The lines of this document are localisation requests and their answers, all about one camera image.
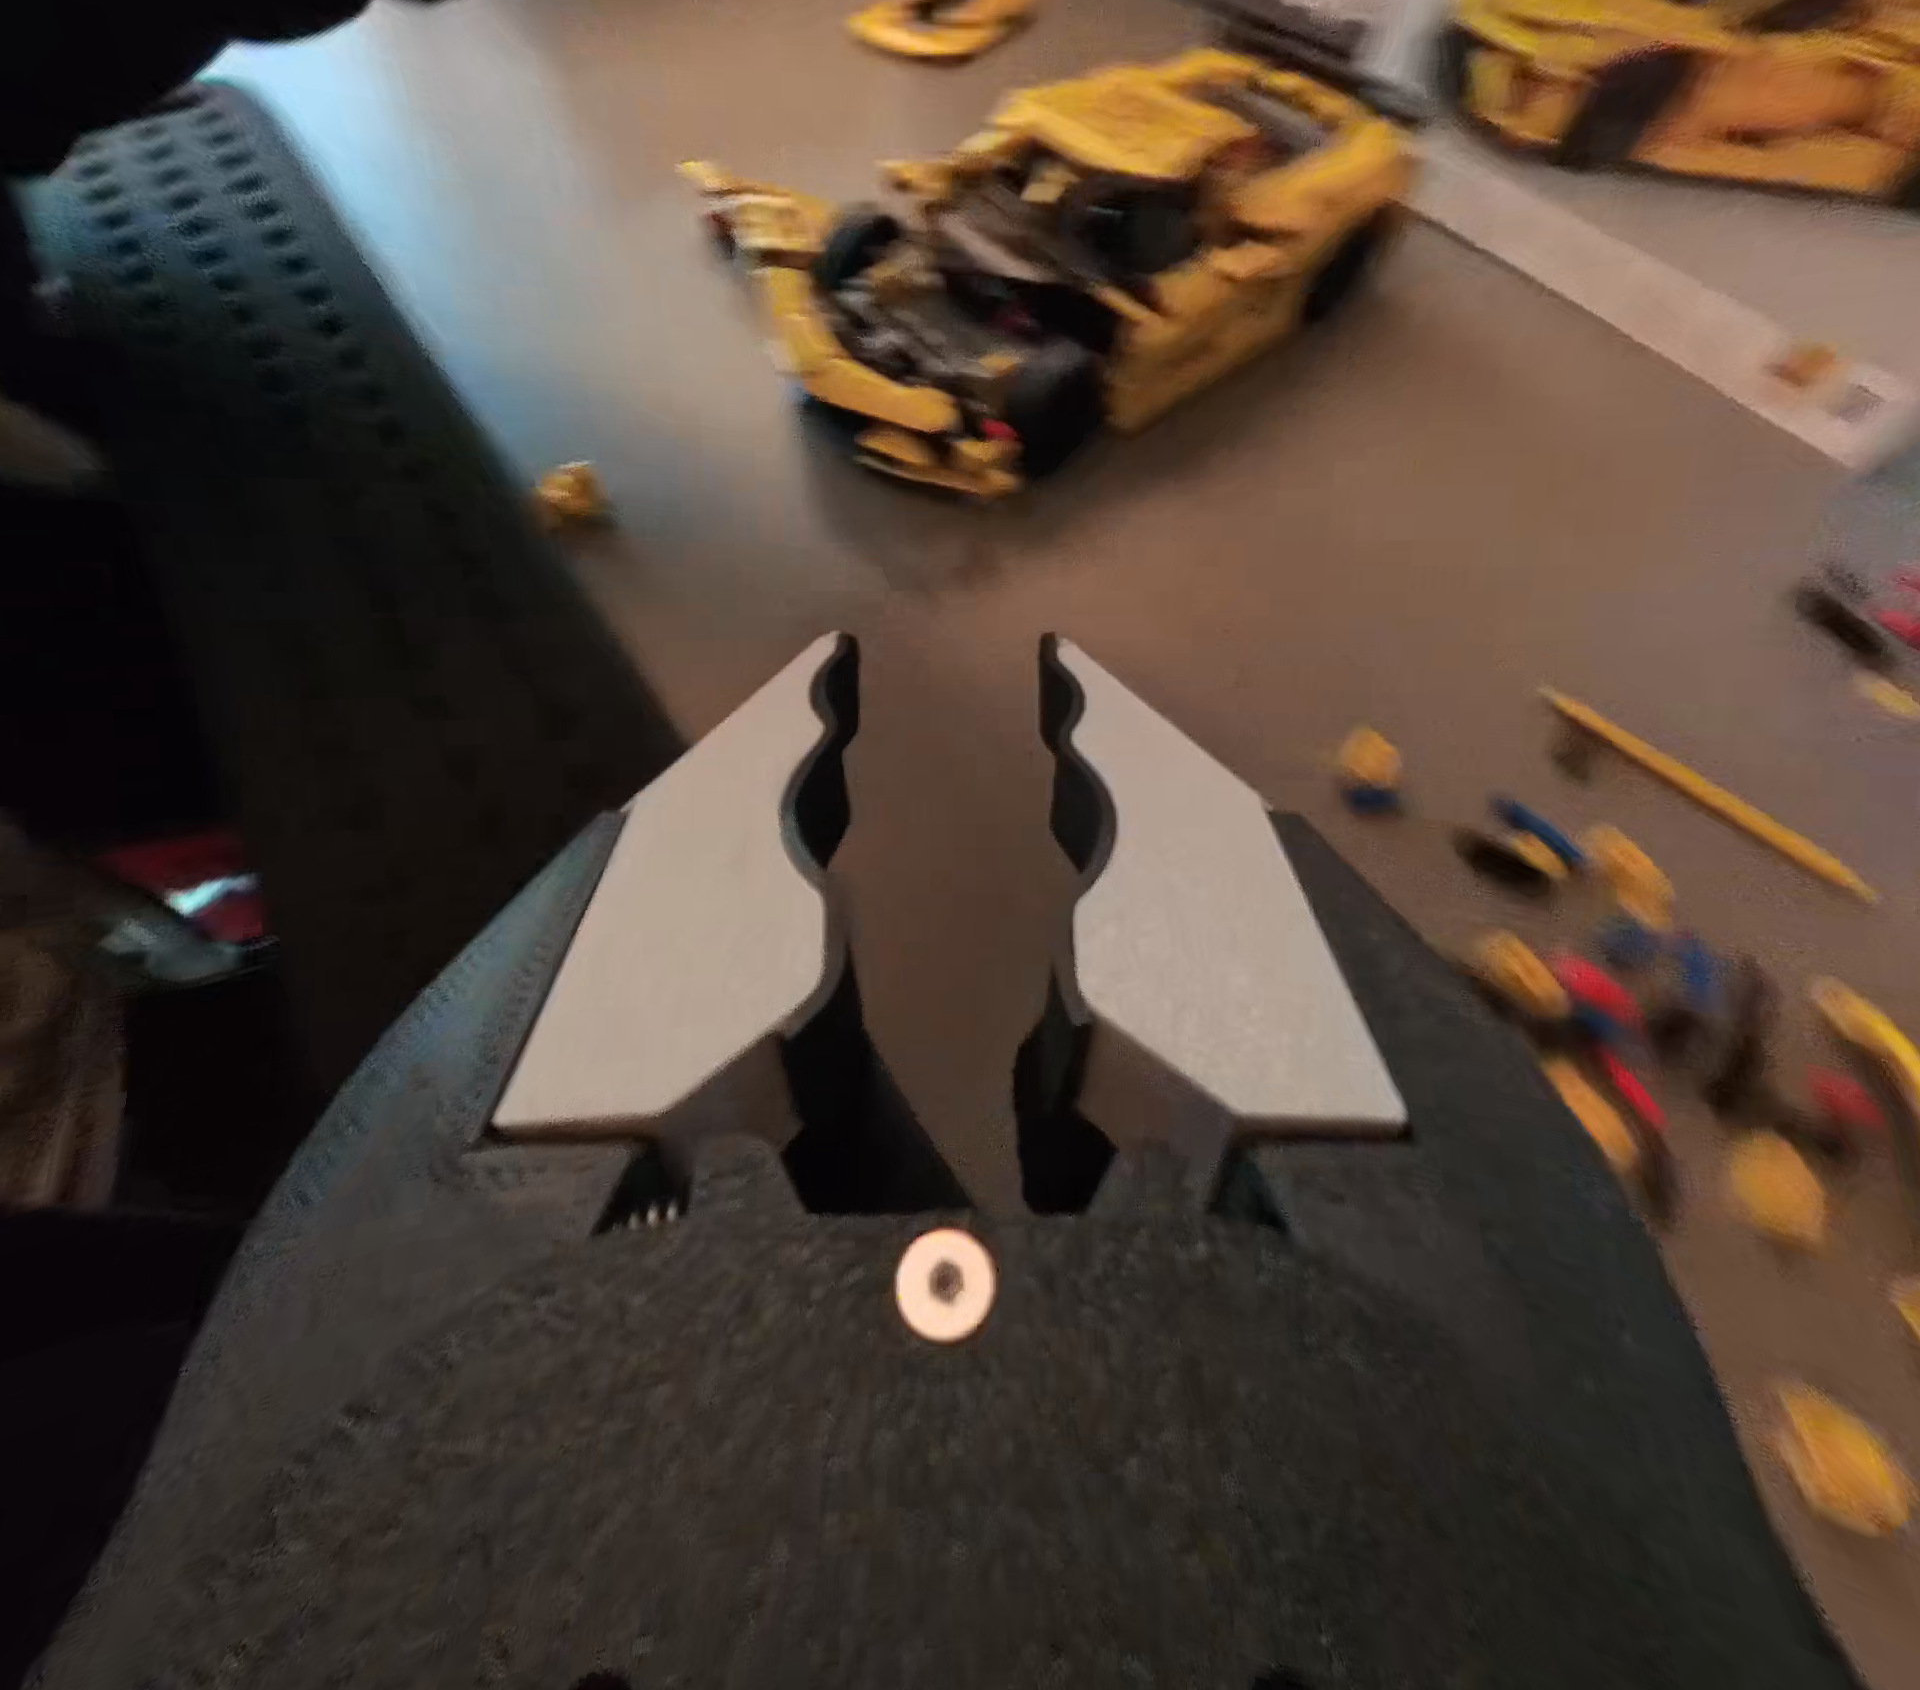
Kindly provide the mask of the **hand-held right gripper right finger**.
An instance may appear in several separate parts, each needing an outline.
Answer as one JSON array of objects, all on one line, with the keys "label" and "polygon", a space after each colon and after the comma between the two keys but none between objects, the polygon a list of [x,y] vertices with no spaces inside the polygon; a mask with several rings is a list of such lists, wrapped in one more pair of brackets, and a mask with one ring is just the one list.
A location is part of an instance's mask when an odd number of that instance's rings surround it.
[{"label": "hand-held right gripper right finger", "polygon": [[1404,1094],[1260,789],[1069,638],[1036,658],[1069,901],[1018,1049],[1023,1208],[1088,1212],[1128,1153],[1212,1205],[1243,1150],[1402,1142]]}]

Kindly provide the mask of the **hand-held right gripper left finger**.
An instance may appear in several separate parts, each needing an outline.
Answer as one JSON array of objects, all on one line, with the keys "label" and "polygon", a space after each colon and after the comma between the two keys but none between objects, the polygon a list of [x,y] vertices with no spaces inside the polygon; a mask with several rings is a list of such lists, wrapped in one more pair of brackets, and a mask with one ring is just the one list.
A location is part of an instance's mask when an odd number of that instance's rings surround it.
[{"label": "hand-held right gripper left finger", "polygon": [[491,1101],[516,1146],[726,1138],[814,1214],[967,1212],[869,1035],[831,864],[852,826],[860,650],[806,646],[626,804]]}]

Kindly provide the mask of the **yellow headlight panel piece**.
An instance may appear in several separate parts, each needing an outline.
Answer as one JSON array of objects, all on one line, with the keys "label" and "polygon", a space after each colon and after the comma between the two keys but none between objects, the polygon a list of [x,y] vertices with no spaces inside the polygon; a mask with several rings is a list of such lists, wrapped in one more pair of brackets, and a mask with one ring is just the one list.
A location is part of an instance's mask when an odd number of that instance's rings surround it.
[{"label": "yellow headlight panel piece", "polygon": [[875,0],[843,17],[856,45],[896,59],[966,64],[1009,43],[1042,0]]}]

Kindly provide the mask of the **yellow toy brick car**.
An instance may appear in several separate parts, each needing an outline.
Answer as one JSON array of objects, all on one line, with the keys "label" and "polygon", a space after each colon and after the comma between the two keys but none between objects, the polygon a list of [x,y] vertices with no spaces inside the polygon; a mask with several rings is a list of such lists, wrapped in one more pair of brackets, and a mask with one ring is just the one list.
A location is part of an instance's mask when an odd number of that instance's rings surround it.
[{"label": "yellow toy brick car", "polygon": [[1417,165],[1386,87],[1206,45],[1003,95],[833,206],[688,159],[798,406],[867,472],[994,502],[1322,324]]}]

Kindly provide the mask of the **scatter of small yellow bricks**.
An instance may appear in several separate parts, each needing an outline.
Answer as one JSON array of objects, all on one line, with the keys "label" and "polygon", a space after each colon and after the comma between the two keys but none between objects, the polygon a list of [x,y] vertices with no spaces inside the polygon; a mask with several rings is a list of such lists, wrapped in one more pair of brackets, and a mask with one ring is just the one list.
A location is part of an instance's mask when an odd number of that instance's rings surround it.
[{"label": "scatter of small yellow bricks", "polygon": [[[1400,747],[1351,727],[1332,755],[1351,813],[1406,809]],[[1883,1150],[1909,1257],[1886,1286],[1916,1349],[1916,1039],[1843,982],[1818,978],[1808,1006],[1841,1067],[1813,1067],[1797,1090],[1773,1073],[1778,982],[1750,955],[1713,949],[1682,926],[1667,871],[1618,826],[1569,832],[1510,793],[1481,826],[1451,829],[1478,877],[1547,900],[1589,886],[1595,932],[1543,948],[1511,930],[1475,933],[1463,980],[1533,1048],[1538,1067],[1582,1126],[1629,1203],[1657,1231],[1675,1228],[1685,1178],[1653,1071],[1692,1071],[1721,1132],[1716,1193],[1725,1214],[1783,1255],[1813,1255],[1835,1228],[1835,1189]],[[1858,1538],[1916,1532],[1916,1476],[1887,1440],[1838,1398],[1786,1382],[1768,1399],[1772,1453],[1803,1509]]]}]

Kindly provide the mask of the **thin yellow stick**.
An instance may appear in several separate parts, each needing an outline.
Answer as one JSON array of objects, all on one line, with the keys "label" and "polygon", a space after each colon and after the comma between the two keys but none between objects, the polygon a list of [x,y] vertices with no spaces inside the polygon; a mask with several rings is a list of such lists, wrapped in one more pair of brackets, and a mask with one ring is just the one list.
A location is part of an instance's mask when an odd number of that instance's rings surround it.
[{"label": "thin yellow stick", "polygon": [[1838,857],[1835,852],[1783,824],[1735,789],[1717,784],[1672,751],[1623,727],[1618,720],[1604,715],[1589,701],[1553,686],[1540,686],[1538,700],[1561,725],[1600,743],[1628,765],[1636,765],[1645,778],[1741,837],[1759,844],[1778,860],[1865,907],[1875,907],[1881,901],[1877,886],[1872,886],[1859,869]]}]

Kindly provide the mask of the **cluster of small mixed bricks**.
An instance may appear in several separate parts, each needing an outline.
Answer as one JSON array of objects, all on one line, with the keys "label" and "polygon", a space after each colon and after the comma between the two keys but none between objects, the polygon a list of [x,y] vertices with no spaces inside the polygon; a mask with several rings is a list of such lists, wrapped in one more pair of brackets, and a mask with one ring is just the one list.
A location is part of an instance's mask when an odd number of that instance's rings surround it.
[{"label": "cluster of small mixed bricks", "polygon": [[1917,565],[1895,568],[1877,584],[1840,564],[1802,575],[1789,593],[1794,614],[1850,662],[1853,687],[1875,712],[1917,721]]}]

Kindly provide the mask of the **car picture instruction booklet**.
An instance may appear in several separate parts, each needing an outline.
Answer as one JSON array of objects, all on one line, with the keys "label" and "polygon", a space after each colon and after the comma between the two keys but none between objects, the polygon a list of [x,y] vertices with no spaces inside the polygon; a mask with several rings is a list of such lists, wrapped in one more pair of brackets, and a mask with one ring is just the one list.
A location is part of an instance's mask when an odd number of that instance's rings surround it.
[{"label": "car picture instruction booklet", "polygon": [[[1369,61],[1404,86],[1445,0],[1400,0]],[[1916,216],[1575,171],[1438,115],[1414,208],[1846,469],[1916,438]]]}]

